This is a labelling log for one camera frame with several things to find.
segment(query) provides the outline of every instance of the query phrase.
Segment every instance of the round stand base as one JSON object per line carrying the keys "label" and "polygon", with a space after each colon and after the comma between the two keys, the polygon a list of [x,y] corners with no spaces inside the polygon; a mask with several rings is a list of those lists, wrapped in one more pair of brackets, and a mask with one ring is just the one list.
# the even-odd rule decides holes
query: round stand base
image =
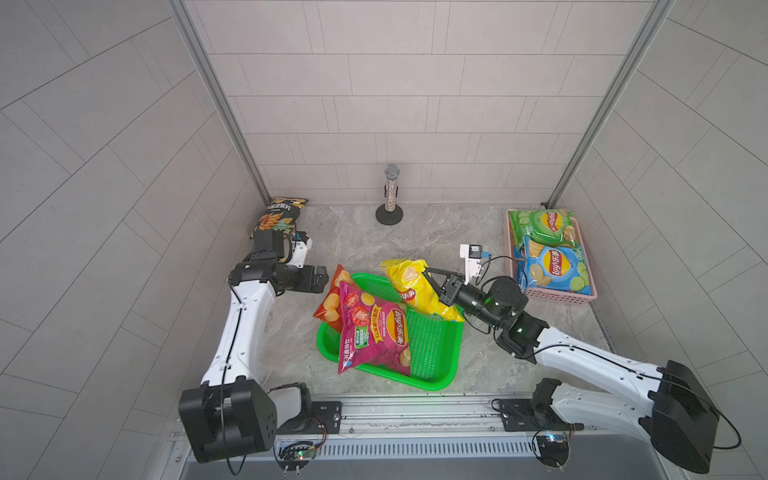
{"label": "round stand base", "polygon": [[386,211],[386,207],[382,205],[376,209],[376,219],[379,223],[384,225],[394,225],[402,220],[402,208],[399,205],[395,205],[395,209],[391,212]]}

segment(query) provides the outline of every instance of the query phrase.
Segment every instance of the lay's logo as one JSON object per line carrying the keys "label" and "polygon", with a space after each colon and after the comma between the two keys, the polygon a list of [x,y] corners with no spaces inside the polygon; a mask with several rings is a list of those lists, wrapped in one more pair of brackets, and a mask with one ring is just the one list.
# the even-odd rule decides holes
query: lay's logo
{"label": "lay's logo", "polygon": [[560,215],[555,212],[547,212],[547,227],[549,227],[549,230],[553,232],[560,230],[562,222],[558,222],[559,217]]}

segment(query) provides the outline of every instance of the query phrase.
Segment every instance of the green plastic basket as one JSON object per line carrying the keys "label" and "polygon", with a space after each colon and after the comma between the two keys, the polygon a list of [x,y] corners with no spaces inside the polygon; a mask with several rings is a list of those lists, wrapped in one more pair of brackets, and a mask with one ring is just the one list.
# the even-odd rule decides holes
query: green plastic basket
{"label": "green plastic basket", "polygon": [[[402,302],[400,294],[389,280],[370,273],[354,273],[357,285],[372,295],[390,302]],[[358,370],[415,386],[417,389],[444,389],[456,376],[458,351],[462,345],[463,322],[431,319],[406,306],[408,337],[411,348],[411,376],[405,376],[383,366],[363,363]],[[341,335],[325,323],[317,331],[317,348],[331,362],[339,363]]]}

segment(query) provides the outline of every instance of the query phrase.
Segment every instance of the green chip bag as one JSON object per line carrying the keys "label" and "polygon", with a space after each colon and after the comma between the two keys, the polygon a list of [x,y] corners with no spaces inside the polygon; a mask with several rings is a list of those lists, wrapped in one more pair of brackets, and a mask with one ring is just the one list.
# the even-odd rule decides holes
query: green chip bag
{"label": "green chip bag", "polygon": [[577,247],[576,228],[571,221],[571,215],[564,208],[509,212],[512,233],[515,235],[515,246],[521,249],[523,239],[530,237],[533,241],[548,247]]}

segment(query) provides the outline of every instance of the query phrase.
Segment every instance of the black cable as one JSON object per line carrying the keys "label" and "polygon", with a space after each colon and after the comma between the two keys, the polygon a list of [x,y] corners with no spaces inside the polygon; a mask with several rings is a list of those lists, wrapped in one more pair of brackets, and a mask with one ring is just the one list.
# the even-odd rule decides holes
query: black cable
{"label": "black cable", "polygon": [[[232,294],[237,299],[237,302],[242,304],[243,301],[240,300],[240,296],[237,295],[237,292],[235,292],[235,289],[232,285],[232,281],[230,279],[227,279],[227,285],[230,286],[230,290],[232,290]],[[237,338],[237,330],[240,328],[240,317],[243,315],[243,309],[240,308],[237,312],[237,323],[235,324],[235,333],[232,335],[232,343],[230,343],[230,350],[227,353],[227,359],[224,360],[224,372],[221,374],[221,394],[219,397],[219,413],[221,414],[221,440],[223,442],[224,446],[224,456],[227,457],[227,467],[230,470],[230,473],[232,476],[237,477],[240,472],[243,471],[243,465],[245,465],[245,455],[243,455],[243,460],[240,461],[240,467],[237,469],[237,472],[234,471],[232,468],[232,464],[230,463],[230,456],[227,453],[227,431],[224,428],[224,380],[227,378],[227,370],[229,367],[227,366],[230,362],[230,359],[232,358],[232,348],[235,346],[235,339]]]}
{"label": "black cable", "polygon": [[[713,449],[717,449],[717,450],[734,450],[734,449],[738,449],[738,448],[741,446],[741,433],[739,433],[739,430],[738,430],[738,429],[736,428],[736,426],[735,426],[735,425],[734,425],[734,424],[733,424],[733,423],[732,423],[732,422],[731,422],[731,421],[728,419],[728,417],[726,417],[726,416],[725,416],[725,414],[723,414],[723,412],[722,412],[720,409],[718,409],[716,406],[714,406],[714,405],[712,404],[712,402],[710,402],[709,400],[705,399],[703,396],[699,395],[698,393],[694,392],[693,390],[689,389],[688,387],[686,387],[686,386],[684,386],[684,385],[681,385],[680,383],[672,382],[671,380],[667,380],[667,379],[664,379],[664,378],[659,378],[659,377],[656,377],[656,376],[650,376],[650,375],[646,375],[646,374],[644,374],[644,373],[639,373],[637,370],[631,369],[631,368],[629,368],[629,367],[628,367],[628,366],[626,366],[626,365],[621,365],[619,362],[615,362],[615,361],[613,361],[613,360],[611,360],[611,359],[607,359],[607,358],[605,358],[604,356],[602,356],[602,355],[600,355],[600,354],[598,354],[598,353],[592,352],[591,350],[588,350],[588,349],[584,349],[584,348],[581,348],[580,346],[576,346],[576,345],[568,345],[568,344],[560,344],[560,343],[558,343],[558,344],[556,344],[556,345],[547,345],[546,347],[540,348],[540,349],[536,350],[535,352],[532,352],[530,355],[526,355],[526,356],[518,357],[518,359],[519,359],[519,360],[526,360],[526,359],[529,359],[529,358],[531,358],[532,356],[535,356],[535,355],[536,355],[537,353],[539,353],[539,352],[543,352],[543,351],[544,351],[544,350],[546,350],[546,349],[553,349],[553,348],[555,348],[555,347],[562,347],[562,348],[568,348],[568,349],[576,349],[576,350],[580,350],[580,351],[582,351],[582,352],[590,353],[591,355],[594,355],[594,356],[596,356],[596,357],[597,357],[597,358],[599,358],[599,359],[602,359],[602,360],[604,360],[604,361],[606,361],[606,362],[609,362],[609,363],[613,363],[613,364],[614,364],[614,365],[616,365],[616,366],[620,366],[622,369],[625,369],[625,370],[627,370],[628,372],[631,372],[631,373],[633,373],[633,374],[635,374],[635,375],[637,375],[637,376],[641,376],[641,377],[643,377],[643,378],[646,378],[646,379],[651,379],[651,380],[658,380],[659,382],[666,382],[666,383],[669,383],[670,385],[674,385],[674,386],[676,386],[676,387],[678,387],[678,388],[681,388],[681,389],[683,389],[683,390],[686,390],[687,392],[693,393],[693,394],[694,394],[696,397],[698,397],[698,399],[699,399],[699,400],[701,400],[702,402],[704,402],[704,403],[706,403],[707,405],[709,405],[709,406],[710,406],[710,408],[711,408],[713,411],[715,411],[715,413],[716,413],[716,414],[718,414],[719,416],[723,417],[723,419],[726,421],[726,423],[728,424],[728,426],[730,426],[730,427],[731,427],[731,429],[733,430],[733,433],[735,433],[735,434],[736,434],[737,442],[736,442],[736,444],[735,444],[735,445],[731,445],[731,446],[727,446],[727,447],[717,447],[717,446],[713,446],[712,448],[713,448]],[[676,375],[672,375],[671,373],[668,373],[668,375],[669,375],[669,376],[673,376],[673,377],[675,377],[676,379],[680,379],[680,380],[682,380],[682,379],[681,379],[679,376],[676,376]]]}

